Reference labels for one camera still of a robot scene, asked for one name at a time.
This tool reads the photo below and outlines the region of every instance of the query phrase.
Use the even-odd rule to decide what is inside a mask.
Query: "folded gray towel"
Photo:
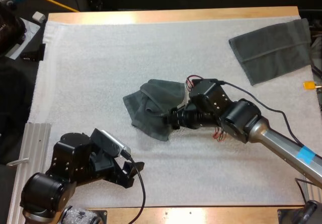
[[[123,97],[123,102],[133,126],[155,139],[167,141],[171,128],[163,123],[162,115],[181,104],[184,97],[183,83],[152,79],[140,91]]]
[[[306,19],[276,24],[229,40],[251,85],[310,64],[310,31]]]

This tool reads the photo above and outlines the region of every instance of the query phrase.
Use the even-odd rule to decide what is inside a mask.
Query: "wooden table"
[[[298,16],[297,7],[127,11],[49,14],[49,21],[67,24],[135,24],[191,20]],[[149,207],[136,223],[278,223],[277,209],[293,207]],[[131,221],[139,208],[108,208],[108,223]]]

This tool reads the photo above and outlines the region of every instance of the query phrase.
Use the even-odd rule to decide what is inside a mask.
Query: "yellow tag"
[[[315,90],[314,82],[303,82],[304,89],[306,90]]]

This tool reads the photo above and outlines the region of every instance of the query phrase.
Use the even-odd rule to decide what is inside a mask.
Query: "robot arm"
[[[219,126],[235,139],[260,142],[274,152],[316,186],[322,188],[322,158],[301,143],[292,141],[272,130],[269,122],[252,102],[240,99],[233,102],[217,79],[193,80],[189,102],[172,109],[164,117],[173,129],[180,126],[197,129]]]
[[[143,170],[143,162],[124,162],[115,158],[130,149],[105,131],[94,130],[91,137],[80,133],[63,135],[54,146],[50,168],[27,181],[20,206],[26,223],[50,223],[63,210],[76,186],[100,179],[129,188],[133,177]]]

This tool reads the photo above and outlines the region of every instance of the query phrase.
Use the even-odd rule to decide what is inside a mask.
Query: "blue tape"
[[[300,152],[298,152],[296,158],[303,160],[306,164],[310,164],[315,156],[315,153],[307,147],[302,147]]]

